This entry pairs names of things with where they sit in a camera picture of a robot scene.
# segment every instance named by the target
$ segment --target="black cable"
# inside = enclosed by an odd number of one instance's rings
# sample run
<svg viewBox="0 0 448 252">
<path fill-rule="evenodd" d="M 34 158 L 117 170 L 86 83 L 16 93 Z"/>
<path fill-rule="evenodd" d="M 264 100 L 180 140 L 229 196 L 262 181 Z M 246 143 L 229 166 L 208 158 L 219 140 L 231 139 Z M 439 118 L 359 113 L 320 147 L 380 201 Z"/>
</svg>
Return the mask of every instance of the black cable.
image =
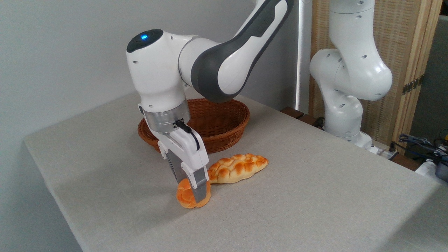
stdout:
<svg viewBox="0 0 448 252">
<path fill-rule="evenodd" d="M 198 139 L 197 139 L 196 136 L 194 135 L 194 133 L 193 133 L 193 131 L 191 130 L 191 128 L 188 127 L 188 125 L 186 125 L 186 124 L 185 124 L 184 122 L 182 122 L 181 120 L 177 120 L 177 121 L 175 122 L 175 124 L 176 124 L 179 128 L 183 129 L 183 131 L 185 131 L 185 132 L 187 132 L 187 133 L 189 133 L 189 134 L 191 134 L 191 135 L 193 136 L 194 140 L 196 141 L 196 147 L 198 147 L 198 149 L 197 149 L 197 151 L 198 151 L 201 147 L 200 147 L 200 145 L 199 145 L 199 141 L 198 141 Z"/>
<path fill-rule="evenodd" d="M 440 155 L 429 156 L 429 155 L 421 154 L 421 153 L 418 153 L 418 152 L 414 152 L 413 150 L 410 150 L 410 149 L 408 149 L 406 147 L 403 147 L 403 146 L 399 145 L 397 142 L 392 142 L 392 143 L 394 143 L 396 146 L 398 146 L 398 147 L 400 147 L 400 148 L 402 148 L 402 149 L 404 149 L 404 150 L 406 150 L 406 151 L 408 151 L 408 152 L 410 152 L 412 154 L 415 154 L 417 156 L 422 156 L 422 157 L 425 157 L 426 159 L 431 159 L 431 160 L 434 160 L 434 161 L 437 161 L 437 162 L 445 163 L 445 161 L 443 161 L 442 158 L 440 158 Z"/>
</svg>

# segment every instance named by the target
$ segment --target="wicker basket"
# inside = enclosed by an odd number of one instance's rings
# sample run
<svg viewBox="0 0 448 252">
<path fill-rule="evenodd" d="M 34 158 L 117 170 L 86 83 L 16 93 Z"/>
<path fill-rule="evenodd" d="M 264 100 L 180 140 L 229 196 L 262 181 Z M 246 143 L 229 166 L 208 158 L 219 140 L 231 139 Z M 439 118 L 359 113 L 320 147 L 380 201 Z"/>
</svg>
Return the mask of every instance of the wicker basket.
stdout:
<svg viewBox="0 0 448 252">
<path fill-rule="evenodd" d="M 212 103 L 206 99 L 188 100 L 191 119 L 187 123 L 201 135 L 207 153 L 220 152 L 236 144 L 249 121 L 249 109 L 237 100 Z M 150 131 L 145 119 L 138 125 L 138 135 L 158 152 L 159 141 Z"/>
</svg>

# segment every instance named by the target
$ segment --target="bread roll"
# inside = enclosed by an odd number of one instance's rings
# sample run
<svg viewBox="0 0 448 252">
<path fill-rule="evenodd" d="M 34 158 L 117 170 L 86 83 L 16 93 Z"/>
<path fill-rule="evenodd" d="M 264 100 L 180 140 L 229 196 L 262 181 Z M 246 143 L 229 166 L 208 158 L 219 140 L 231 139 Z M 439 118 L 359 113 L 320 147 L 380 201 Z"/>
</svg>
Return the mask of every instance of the bread roll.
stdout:
<svg viewBox="0 0 448 252">
<path fill-rule="evenodd" d="M 203 199 L 201 202 L 196 203 L 196 200 L 194 199 L 193 191 L 191 190 L 190 182 L 187 178 L 183 179 L 179 185 L 177 185 L 177 193 L 176 198 L 181 204 L 181 206 L 185 208 L 195 208 L 195 207 L 203 207 L 205 204 L 208 203 L 210 200 L 210 182 L 207 181 L 207 195 L 205 196 L 205 199 Z"/>
<path fill-rule="evenodd" d="M 236 183 L 242 179 L 250 178 L 263 170 L 269 161 L 262 156 L 252 154 L 238 154 L 231 158 L 222 158 L 210 166 L 208 177 L 210 183 Z"/>
</svg>

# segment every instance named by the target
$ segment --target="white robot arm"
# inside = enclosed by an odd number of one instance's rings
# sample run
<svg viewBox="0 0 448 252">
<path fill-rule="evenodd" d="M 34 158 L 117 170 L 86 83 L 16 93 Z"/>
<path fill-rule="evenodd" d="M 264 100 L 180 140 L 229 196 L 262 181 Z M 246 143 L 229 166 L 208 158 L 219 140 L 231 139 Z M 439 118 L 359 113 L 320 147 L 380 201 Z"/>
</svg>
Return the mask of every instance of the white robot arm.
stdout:
<svg viewBox="0 0 448 252">
<path fill-rule="evenodd" d="M 357 98 L 379 100 L 392 85 L 374 42 L 374 5 L 374 0 L 332 0 L 329 33 L 337 50 L 320 50 L 310 65 L 324 99 L 325 131 L 372 152 L 371 138 L 361 132 Z"/>
<path fill-rule="evenodd" d="M 293 0 L 257 0 L 237 34 L 217 43 L 198 36 L 148 30 L 128 44 L 127 61 L 142 102 L 140 111 L 159 139 L 179 183 L 188 178 L 197 202 L 206 196 L 207 152 L 186 123 L 190 112 L 184 83 L 212 102 L 235 97 L 290 13 Z"/>
</svg>

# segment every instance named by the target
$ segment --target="bread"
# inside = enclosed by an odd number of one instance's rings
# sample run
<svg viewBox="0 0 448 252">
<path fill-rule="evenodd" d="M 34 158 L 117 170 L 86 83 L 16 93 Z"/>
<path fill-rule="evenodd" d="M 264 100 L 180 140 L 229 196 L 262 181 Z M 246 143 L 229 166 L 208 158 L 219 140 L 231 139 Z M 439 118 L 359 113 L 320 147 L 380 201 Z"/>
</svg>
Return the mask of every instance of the bread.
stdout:
<svg viewBox="0 0 448 252">
<path fill-rule="evenodd" d="M 185 208 L 191 209 L 195 207 L 203 207 L 210 200 L 210 196 L 211 193 L 209 181 L 207 181 L 207 195 L 205 199 L 203 199 L 199 203 L 196 203 L 196 200 L 194 199 L 193 191 L 191 190 L 191 185 L 187 178 L 183 179 L 177 186 L 176 198 L 181 206 Z"/>
<path fill-rule="evenodd" d="M 252 154 L 238 154 L 231 158 L 222 158 L 210 166 L 208 177 L 210 183 L 236 183 L 242 179 L 250 178 L 263 170 L 269 161 L 262 156 Z"/>
</svg>

